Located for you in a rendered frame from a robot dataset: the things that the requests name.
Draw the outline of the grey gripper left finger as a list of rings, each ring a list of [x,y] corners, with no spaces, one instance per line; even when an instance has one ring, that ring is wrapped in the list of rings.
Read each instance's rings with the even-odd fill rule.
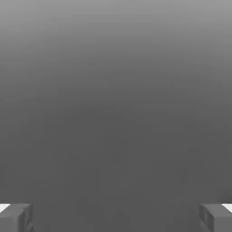
[[[0,203],[0,232],[34,232],[30,203]]]

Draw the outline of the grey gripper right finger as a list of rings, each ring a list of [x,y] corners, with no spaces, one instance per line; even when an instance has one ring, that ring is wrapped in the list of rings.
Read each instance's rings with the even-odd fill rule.
[[[200,204],[202,232],[232,232],[232,203]]]

